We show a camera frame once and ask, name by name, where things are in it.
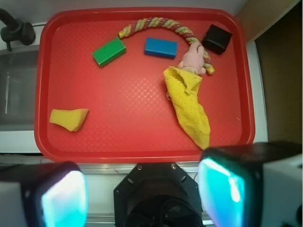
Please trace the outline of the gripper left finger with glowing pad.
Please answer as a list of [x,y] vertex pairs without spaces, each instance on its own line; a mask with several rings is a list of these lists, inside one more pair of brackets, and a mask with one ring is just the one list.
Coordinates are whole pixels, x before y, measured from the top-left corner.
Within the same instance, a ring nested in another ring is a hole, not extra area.
[[2,227],[83,227],[87,179],[73,162],[0,167]]

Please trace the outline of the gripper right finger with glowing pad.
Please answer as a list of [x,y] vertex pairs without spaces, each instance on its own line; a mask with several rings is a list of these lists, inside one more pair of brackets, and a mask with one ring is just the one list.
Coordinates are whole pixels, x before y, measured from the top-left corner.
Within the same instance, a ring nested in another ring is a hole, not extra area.
[[206,149],[198,165],[204,210],[217,227],[300,227],[303,148],[274,141]]

